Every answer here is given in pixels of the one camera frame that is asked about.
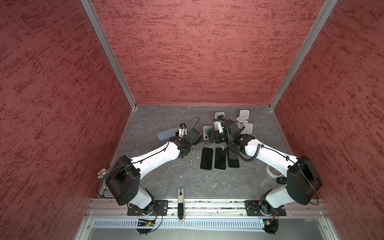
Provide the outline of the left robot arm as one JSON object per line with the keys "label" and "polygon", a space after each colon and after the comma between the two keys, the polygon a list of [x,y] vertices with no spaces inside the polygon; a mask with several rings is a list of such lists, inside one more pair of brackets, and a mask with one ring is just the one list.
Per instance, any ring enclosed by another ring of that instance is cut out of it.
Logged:
{"label": "left robot arm", "polygon": [[203,136],[192,129],[183,137],[169,138],[163,146],[138,157],[120,157],[111,170],[101,169],[98,178],[106,181],[117,204],[134,205],[144,215],[155,211],[155,198],[148,190],[140,188],[140,181],[161,165],[188,156],[201,143]]}

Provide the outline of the black phone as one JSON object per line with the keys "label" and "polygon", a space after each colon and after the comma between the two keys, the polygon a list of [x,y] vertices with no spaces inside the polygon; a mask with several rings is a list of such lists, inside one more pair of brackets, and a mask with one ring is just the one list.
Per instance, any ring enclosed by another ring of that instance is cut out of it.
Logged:
{"label": "black phone", "polygon": [[236,152],[232,151],[230,148],[227,148],[227,160],[229,168],[239,168],[239,156]]}
{"label": "black phone", "polygon": [[212,148],[202,149],[201,164],[200,164],[200,168],[202,170],[210,171],[212,169],[213,153],[214,153],[214,150]]}

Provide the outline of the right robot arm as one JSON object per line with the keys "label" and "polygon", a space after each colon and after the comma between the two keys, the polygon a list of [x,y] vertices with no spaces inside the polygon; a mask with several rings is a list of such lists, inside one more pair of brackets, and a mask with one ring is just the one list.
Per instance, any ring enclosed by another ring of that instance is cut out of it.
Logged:
{"label": "right robot arm", "polygon": [[249,134],[243,134],[238,123],[232,120],[214,119],[218,126],[219,142],[225,143],[244,162],[259,160],[277,170],[286,178],[286,183],[267,191],[259,201],[264,216],[274,215],[286,204],[308,205],[322,187],[321,178],[306,156],[296,157],[278,151]]}

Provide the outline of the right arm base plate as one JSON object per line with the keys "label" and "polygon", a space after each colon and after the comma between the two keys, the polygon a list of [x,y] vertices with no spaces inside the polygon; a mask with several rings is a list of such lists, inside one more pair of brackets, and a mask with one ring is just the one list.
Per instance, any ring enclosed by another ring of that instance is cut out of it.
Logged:
{"label": "right arm base plate", "polygon": [[284,206],[273,208],[266,201],[260,203],[259,200],[247,200],[245,209],[248,217],[285,217],[287,215]]}

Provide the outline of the black phone stand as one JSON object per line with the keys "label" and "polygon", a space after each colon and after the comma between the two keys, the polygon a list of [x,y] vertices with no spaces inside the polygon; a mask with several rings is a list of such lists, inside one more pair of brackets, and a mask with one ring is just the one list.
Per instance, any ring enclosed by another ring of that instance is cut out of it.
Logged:
{"label": "black phone stand", "polygon": [[226,148],[220,147],[215,149],[215,168],[225,170],[227,166]]}

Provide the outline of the white phone stand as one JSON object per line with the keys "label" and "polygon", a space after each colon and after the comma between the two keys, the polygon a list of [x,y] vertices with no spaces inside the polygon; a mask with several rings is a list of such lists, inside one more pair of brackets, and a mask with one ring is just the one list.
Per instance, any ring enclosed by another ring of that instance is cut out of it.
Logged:
{"label": "white phone stand", "polygon": [[252,132],[253,132],[253,124],[243,123],[242,133],[250,135],[250,134],[252,134]]}
{"label": "white phone stand", "polygon": [[241,123],[248,123],[250,111],[249,110],[240,110],[237,121]]}
{"label": "white phone stand", "polygon": [[225,119],[225,113],[224,112],[216,112],[215,113],[215,120],[224,120]]}

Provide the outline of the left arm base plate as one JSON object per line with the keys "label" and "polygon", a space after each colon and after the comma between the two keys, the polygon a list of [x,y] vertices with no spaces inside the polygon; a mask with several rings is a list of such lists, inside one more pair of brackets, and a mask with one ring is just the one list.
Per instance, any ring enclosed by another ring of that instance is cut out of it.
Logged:
{"label": "left arm base plate", "polygon": [[166,216],[168,211],[168,200],[154,200],[144,209],[140,209],[138,206],[129,203],[128,216]]}

